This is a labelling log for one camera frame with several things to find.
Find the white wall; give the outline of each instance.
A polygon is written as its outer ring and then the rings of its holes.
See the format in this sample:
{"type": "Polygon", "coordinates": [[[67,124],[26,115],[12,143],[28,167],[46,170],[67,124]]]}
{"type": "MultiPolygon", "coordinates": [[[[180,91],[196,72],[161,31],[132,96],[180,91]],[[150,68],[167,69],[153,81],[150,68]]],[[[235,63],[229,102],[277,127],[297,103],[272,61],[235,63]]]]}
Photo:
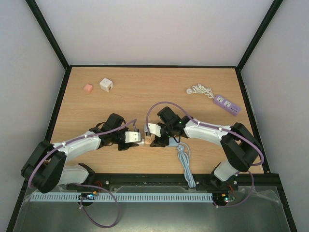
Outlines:
{"type": "Polygon", "coordinates": [[[37,0],[70,64],[237,65],[272,0],[37,0]]]}
{"type": "Polygon", "coordinates": [[[300,232],[309,228],[309,1],[283,1],[242,75],[272,172],[300,232]]]}
{"type": "Polygon", "coordinates": [[[0,231],[24,179],[20,170],[44,139],[64,69],[26,1],[0,1],[0,231]]]}

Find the pink cube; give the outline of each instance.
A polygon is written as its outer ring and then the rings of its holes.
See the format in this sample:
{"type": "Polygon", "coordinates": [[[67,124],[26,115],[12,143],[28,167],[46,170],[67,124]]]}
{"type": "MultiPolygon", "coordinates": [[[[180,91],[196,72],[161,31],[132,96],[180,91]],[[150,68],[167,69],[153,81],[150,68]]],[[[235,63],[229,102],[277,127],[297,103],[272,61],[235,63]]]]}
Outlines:
{"type": "Polygon", "coordinates": [[[87,93],[90,93],[93,89],[93,86],[91,84],[87,84],[85,85],[84,87],[84,91],[87,92],[87,93]]]}

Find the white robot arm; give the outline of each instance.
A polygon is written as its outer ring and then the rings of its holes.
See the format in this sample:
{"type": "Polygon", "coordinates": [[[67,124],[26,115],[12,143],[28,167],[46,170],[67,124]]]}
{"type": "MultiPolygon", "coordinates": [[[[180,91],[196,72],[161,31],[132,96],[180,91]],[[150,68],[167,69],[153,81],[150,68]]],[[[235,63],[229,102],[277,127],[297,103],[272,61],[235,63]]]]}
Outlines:
{"type": "Polygon", "coordinates": [[[148,128],[147,126],[144,128],[146,133],[155,134],[155,139],[150,146],[165,147],[169,145],[169,137],[184,137],[202,139],[223,148],[227,159],[219,163],[211,173],[212,184],[215,186],[238,172],[246,172],[258,157],[258,152],[251,145],[242,140],[237,143],[239,138],[230,134],[229,131],[236,132],[260,150],[262,149],[258,141],[240,123],[233,126],[220,126],[195,119],[198,122],[196,124],[187,116],[180,119],[169,107],[165,107],[157,115],[164,124],[148,123],[148,128]]]}
{"type": "Polygon", "coordinates": [[[97,124],[96,127],[74,139],[54,144],[48,141],[40,142],[24,165],[21,175],[27,180],[33,176],[32,185],[42,193],[47,193],[61,184],[84,183],[89,172],[92,171],[88,166],[84,164],[64,165],[79,155],[103,146],[118,144],[119,151],[138,146],[136,143],[141,140],[138,131],[129,131],[125,126],[115,130],[121,127],[122,123],[125,123],[125,120],[121,116],[111,114],[106,122],[97,124]],[[39,162],[52,150],[55,152],[49,160],[39,167],[37,172],[34,172],[39,162]]]}

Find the wooden tabletop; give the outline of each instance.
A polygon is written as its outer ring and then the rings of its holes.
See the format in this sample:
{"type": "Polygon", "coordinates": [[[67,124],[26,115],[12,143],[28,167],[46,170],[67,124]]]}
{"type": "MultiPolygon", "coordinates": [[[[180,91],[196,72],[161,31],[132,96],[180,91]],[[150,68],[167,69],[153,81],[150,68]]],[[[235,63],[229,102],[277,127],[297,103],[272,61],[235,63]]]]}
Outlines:
{"type": "MultiPolygon", "coordinates": [[[[73,67],[52,142],[77,137],[105,121],[111,113],[121,115],[127,122],[136,118],[137,127],[143,131],[149,108],[160,101],[174,102],[200,121],[217,125],[240,122],[251,131],[234,69],[73,67]],[[114,84],[110,92],[105,92],[99,86],[104,77],[114,84]],[[223,95],[240,106],[241,112],[232,116],[207,96],[186,93],[187,88],[198,83],[210,87],[215,95],[223,95]],[[93,85],[91,93],[83,91],[86,84],[93,85]]],[[[149,122],[160,122],[156,114],[163,107],[165,105],[153,109],[149,122]]],[[[180,117],[184,116],[178,108],[170,107],[180,117]]],[[[226,159],[223,149],[218,145],[199,139],[182,138],[182,141],[190,146],[190,168],[194,174],[210,173],[219,162],[226,159]]],[[[118,145],[103,147],[85,153],[68,164],[85,163],[97,173],[183,173],[175,147],[138,146],[126,151],[117,149],[118,145]]],[[[262,166],[250,170],[263,173],[262,166]]]]}

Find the purple power strip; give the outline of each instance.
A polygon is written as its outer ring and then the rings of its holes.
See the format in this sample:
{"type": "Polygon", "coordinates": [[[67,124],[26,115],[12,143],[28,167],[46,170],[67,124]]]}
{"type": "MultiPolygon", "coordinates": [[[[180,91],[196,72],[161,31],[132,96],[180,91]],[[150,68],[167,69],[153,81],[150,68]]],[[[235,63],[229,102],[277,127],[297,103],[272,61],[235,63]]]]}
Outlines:
{"type": "Polygon", "coordinates": [[[230,114],[236,116],[240,112],[240,107],[230,102],[228,99],[222,97],[221,95],[216,95],[213,99],[213,103],[225,109],[230,114]]]}

